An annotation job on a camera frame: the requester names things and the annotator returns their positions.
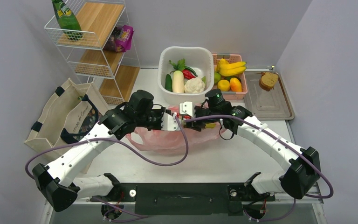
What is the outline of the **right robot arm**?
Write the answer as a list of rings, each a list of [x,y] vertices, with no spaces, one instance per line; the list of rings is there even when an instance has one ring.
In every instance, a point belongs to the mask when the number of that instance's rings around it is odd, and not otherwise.
[[[304,149],[273,132],[266,123],[243,106],[233,106],[226,101],[219,89],[205,94],[207,107],[192,102],[179,105],[190,128],[200,131],[207,123],[220,123],[233,135],[243,137],[258,146],[282,168],[271,174],[256,172],[245,182],[245,194],[257,200],[263,194],[284,192],[295,199],[308,196],[308,191],[320,178],[318,151]]]

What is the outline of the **orange yellow mango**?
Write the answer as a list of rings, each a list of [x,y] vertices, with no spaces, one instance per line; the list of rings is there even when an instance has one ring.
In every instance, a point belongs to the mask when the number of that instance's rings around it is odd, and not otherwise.
[[[242,84],[241,81],[234,77],[230,79],[230,88],[233,92],[242,92]]]

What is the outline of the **beige canvas tote bag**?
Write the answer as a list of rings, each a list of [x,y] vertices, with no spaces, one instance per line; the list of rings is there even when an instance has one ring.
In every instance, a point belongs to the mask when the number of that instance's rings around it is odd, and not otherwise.
[[[79,142],[107,112],[108,105],[93,83],[58,86],[31,127],[25,144],[40,153]]]

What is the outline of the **pink plastic grocery bag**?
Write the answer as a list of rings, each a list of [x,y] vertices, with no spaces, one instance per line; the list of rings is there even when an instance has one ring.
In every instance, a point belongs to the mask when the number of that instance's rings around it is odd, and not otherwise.
[[[220,138],[219,132],[219,123],[216,123],[215,128],[206,128],[201,132],[185,129],[190,149]],[[137,127],[133,133],[126,135],[126,138],[139,151],[180,154],[186,149],[185,140],[180,131],[148,131],[146,128]]]

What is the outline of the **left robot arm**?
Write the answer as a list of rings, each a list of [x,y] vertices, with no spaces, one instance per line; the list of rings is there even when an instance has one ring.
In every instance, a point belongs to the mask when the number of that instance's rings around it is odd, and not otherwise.
[[[35,180],[54,211],[61,212],[77,199],[104,196],[114,201],[120,196],[119,181],[112,174],[80,178],[78,174],[101,152],[135,131],[137,127],[148,130],[177,131],[177,113],[153,107],[154,96],[138,90],[128,102],[108,110],[79,142],[72,142],[69,150],[47,165],[37,164],[28,174]]]

